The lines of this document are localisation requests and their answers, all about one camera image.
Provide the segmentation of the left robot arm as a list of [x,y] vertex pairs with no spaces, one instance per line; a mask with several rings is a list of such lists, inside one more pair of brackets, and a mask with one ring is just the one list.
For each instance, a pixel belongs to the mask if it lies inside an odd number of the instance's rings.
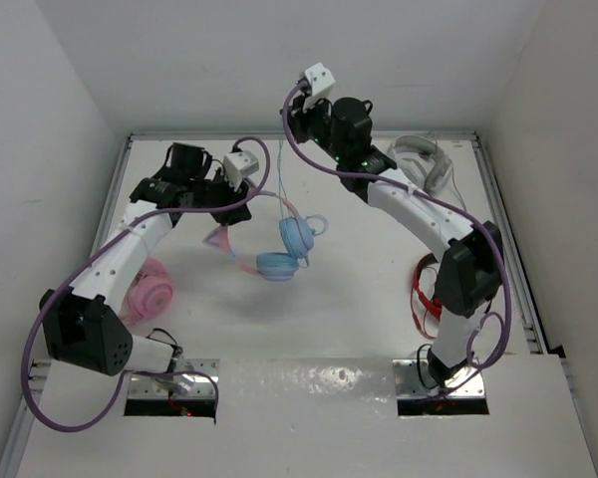
[[208,212],[221,225],[250,219],[244,180],[258,169],[257,157],[239,147],[215,161],[200,146],[172,144],[159,170],[131,193],[94,263],[43,297],[40,312],[50,356],[108,376],[124,370],[168,372],[175,348],[135,336],[123,323],[123,312],[141,310],[130,298],[131,289],[183,212]]

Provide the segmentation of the white gaming headset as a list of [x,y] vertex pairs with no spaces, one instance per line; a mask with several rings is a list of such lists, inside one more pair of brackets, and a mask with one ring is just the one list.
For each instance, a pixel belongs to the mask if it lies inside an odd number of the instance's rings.
[[390,143],[386,155],[415,186],[429,196],[439,197],[450,184],[461,209],[467,212],[455,183],[453,162],[436,139],[402,134]]

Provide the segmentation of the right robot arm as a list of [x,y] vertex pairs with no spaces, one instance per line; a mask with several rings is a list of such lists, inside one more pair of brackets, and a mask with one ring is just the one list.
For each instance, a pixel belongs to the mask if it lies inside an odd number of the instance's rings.
[[347,191],[395,219],[437,260],[442,317],[428,352],[428,370],[444,385],[468,364],[469,318],[501,286],[500,232],[492,222],[477,223],[409,182],[396,162],[372,144],[372,106],[354,98],[311,103],[300,95],[284,101],[281,115],[291,147],[313,141],[334,160],[329,172]]

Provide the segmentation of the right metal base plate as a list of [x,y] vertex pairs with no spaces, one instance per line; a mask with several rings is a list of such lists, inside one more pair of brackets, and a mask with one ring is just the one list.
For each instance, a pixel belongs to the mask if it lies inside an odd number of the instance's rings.
[[444,388],[434,381],[428,371],[425,358],[394,359],[392,361],[395,391],[398,399],[416,400],[435,396],[448,389],[448,399],[485,399],[486,392],[481,373],[472,367],[460,369],[452,378],[445,381]]

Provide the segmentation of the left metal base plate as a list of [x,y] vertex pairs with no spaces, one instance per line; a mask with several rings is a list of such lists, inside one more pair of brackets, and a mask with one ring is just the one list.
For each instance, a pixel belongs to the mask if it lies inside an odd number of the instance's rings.
[[184,400],[215,399],[219,385],[219,360],[184,358],[174,367],[174,374],[133,373],[128,398]]

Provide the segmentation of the red headphones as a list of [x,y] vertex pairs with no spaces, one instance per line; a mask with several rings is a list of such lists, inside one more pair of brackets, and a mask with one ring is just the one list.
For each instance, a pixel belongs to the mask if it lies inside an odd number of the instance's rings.
[[[435,294],[432,294],[430,297],[428,297],[424,293],[424,291],[421,289],[421,276],[426,269],[432,269],[432,271],[436,274],[437,271],[433,268],[433,265],[437,262],[438,261],[433,254],[427,254],[417,263],[413,272],[410,292],[410,307],[415,327],[424,338],[429,340],[433,340],[435,336],[431,335],[427,330],[427,318],[433,317],[437,320],[437,322],[439,322],[443,312],[443,305]],[[414,298],[418,299],[419,303],[424,309],[424,314],[421,318],[415,309]]]

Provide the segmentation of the metal base plate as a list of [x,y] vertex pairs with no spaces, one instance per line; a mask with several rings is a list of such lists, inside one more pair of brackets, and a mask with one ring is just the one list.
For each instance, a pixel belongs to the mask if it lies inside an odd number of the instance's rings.
[[428,371],[425,358],[394,359],[392,361],[395,391],[398,399],[416,400],[435,396],[448,389],[448,399],[485,399],[486,392],[481,373],[472,367],[460,369],[452,378],[445,381],[444,388],[434,381]]
[[215,399],[219,385],[219,360],[184,358],[174,367],[174,374],[133,373],[128,398],[184,400]]

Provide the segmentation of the blue pink cat-ear headphones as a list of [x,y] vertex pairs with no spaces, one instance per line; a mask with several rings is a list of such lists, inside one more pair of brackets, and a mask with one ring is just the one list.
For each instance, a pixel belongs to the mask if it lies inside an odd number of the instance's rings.
[[283,179],[283,140],[278,141],[275,160],[277,190],[262,188],[258,197],[277,201],[279,217],[276,232],[280,250],[262,251],[250,262],[242,260],[230,243],[230,227],[219,225],[203,239],[203,244],[223,253],[242,272],[257,276],[269,282],[287,282],[296,273],[310,267],[310,253],[315,248],[316,238],[329,229],[329,221],[322,214],[302,214],[288,197]]

